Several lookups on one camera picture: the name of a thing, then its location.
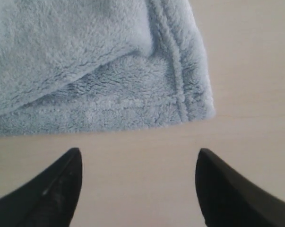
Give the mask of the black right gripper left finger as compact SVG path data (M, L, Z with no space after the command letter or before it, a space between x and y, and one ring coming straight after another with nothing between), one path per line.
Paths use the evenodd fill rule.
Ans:
M68 227L78 204L82 156L72 148L35 178L0 198L0 227Z

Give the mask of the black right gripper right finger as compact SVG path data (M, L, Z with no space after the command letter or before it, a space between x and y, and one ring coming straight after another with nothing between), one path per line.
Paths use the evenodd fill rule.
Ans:
M285 227L285 202L207 148L198 154L195 188L208 227Z

